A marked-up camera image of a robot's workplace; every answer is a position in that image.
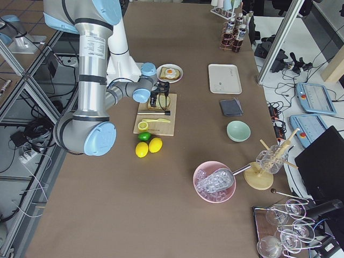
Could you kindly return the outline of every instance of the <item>monitor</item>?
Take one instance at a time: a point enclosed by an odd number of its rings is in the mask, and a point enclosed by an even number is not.
[[[333,199],[344,202],[344,139],[329,127],[296,158],[307,192],[316,205]],[[322,215],[344,249],[344,208]]]

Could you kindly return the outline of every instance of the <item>white table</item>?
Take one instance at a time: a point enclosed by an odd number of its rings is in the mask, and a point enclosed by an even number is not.
[[[255,17],[255,24],[256,24],[256,31],[260,31],[261,33],[261,38],[264,37],[270,37],[273,34],[276,34],[277,29],[282,22],[283,18],[280,17]],[[284,61],[289,62],[292,61],[290,58],[290,53],[294,52],[296,59],[299,60],[300,57],[303,57],[303,60],[305,63],[313,62],[315,56],[317,56],[320,53],[320,49],[317,46],[316,42],[312,38],[311,34],[309,33],[308,29],[306,28],[305,24],[303,23],[302,19],[297,18],[288,34],[286,37],[285,42],[282,45],[282,49],[285,51],[285,54],[289,56],[288,59],[285,59]],[[260,70],[263,63],[264,59],[262,58],[255,58],[256,59],[256,64],[258,66],[258,69]],[[320,64],[326,62],[325,57],[320,54],[313,66],[317,67]],[[309,79],[309,83],[315,83],[315,84],[322,84],[324,85],[327,89],[333,90],[336,92],[337,98],[342,96],[344,94],[344,89],[340,85],[339,82],[337,83],[325,83],[320,74],[321,72],[326,68],[327,63],[324,64],[317,72],[314,73],[314,75]],[[300,76],[295,78],[295,82],[305,82],[306,81],[306,74],[307,72],[302,72]],[[285,72],[285,75],[295,77],[297,74],[295,74],[292,70],[288,70]],[[277,88],[277,85],[279,83],[293,83],[293,80],[284,80],[283,79],[283,74],[282,72],[278,73],[272,73],[271,71],[267,74],[263,81],[263,86],[264,86],[264,92],[267,101],[269,102],[277,102],[277,101],[282,101],[284,105],[288,106],[288,102],[286,99],[289,101],[291,100],[291,107],[285,109],[283,112],[283,116],[280,116],[280,119],[283,119],[286,122],[286,137],[288,137],[293,129],[290,126],[289,123],[289,117],[293,114],[303,114],[305,113],[303,108],[301,107],[298,98],[294,96],[294,90],[292,88],[289,88],[287,86],[284,86],[280,89],[277,90],[277,92],[282,93],[286,90],[289,89],[289,91],[283,93],[288,96],[281,96],[277,95],[275,93],[275,89]],[[332,100],[334,100],[334,93],[329,92]],[[337,111],[337,117],[344,117],[344,102],[336,102],[334,103],[334,106]],[[329,117],[329,116],[321,116],[324,122],[326,123],[327,126],[334,125],[337,130],[344,130],[344,120]],[[300,141],[294,137],[292,139],[292,143],[294,148],[289,152],[289,158],[288,161],[291,163],[295,163],[294,159],[296,156],[298,156],[303,150],[304,147],[301,145]],[[285,165],[285,171],[288,176],[288,182],[290,189],[294,191],[297,195],[306,197],[306,198],[311,198],[306,192],[306,189],[302,183],[301,176],[298,172],[297,169],[289,167]],[[344,252],[342,250],[339,250],[335,255],[332,256],[332,258],[337,258],[337,257],[344,257]]]

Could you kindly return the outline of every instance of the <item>light blue cap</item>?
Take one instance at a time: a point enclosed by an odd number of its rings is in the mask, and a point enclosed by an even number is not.
[[[4,42],[5,45],[9,45],[12,43],[12,39],[3,33],[0,33],[0,40],[2,40],[2,42]]]
[[[99,14],[107,23],[111,25],[117,25],[122,19],[122,9],[119,1],[92,0],[92,2]]]
[[[1,16],[1,18],[3,20],[5,20],[6,22],[9,22],[9,23],[13,23],[13,22],[19,22],[19,18],[15,15],[4,15],[4,16]]]
[[[133,93],[133,99],[139,103],[146,103],[151,96],[151,92],[147,89],[137,89]]]
[[[45,12],[43,14],[44,14],[45,23],[50,28],[53,28],[58,31],[79,34],[79,31],[77,31],[77,29],[73,25],[70,25],[68,23],[65,23],[64,21],[58,20],[50,15],[47,15]]]
[[[111,122],[100,123],[87,136],[84,153],[89,156],[102,156],[111,149],[115,140],[114,124]]]
[[[144,63],[141,66],[141,73],[145,76],[152,76],[156,74],[156,68],[153,63]]]

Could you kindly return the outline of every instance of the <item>cutting board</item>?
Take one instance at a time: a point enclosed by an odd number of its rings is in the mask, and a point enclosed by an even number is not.
[[[134,133],[139,134],[141,131],[138,129],[138,123],[142,121],[142,119],[158,119],[164,118],[171,121],[171,123],[164,123],[164,122],[148,122],[148,130],[147,132],[153,135],[162,135],[162,136],[173,136],[174,135],[174,124],[176,120],[176,108],[177,108],[177,94],[169,94],[170,97],[170,105],[168,110],[171,111],[170,116],[165,115],[158,115],[158,114],[138,114],[136,116],[135,125],[134,125]],[[148,103],[140,103],[138,111],[151,111],[148,109]]]

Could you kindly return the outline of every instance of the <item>green bowl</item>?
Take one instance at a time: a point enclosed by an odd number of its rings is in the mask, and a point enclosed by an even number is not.
[[[227,125],[227,135],[233,141],[242,142],[249,138],[251,130],[242,121],[232,121]]]

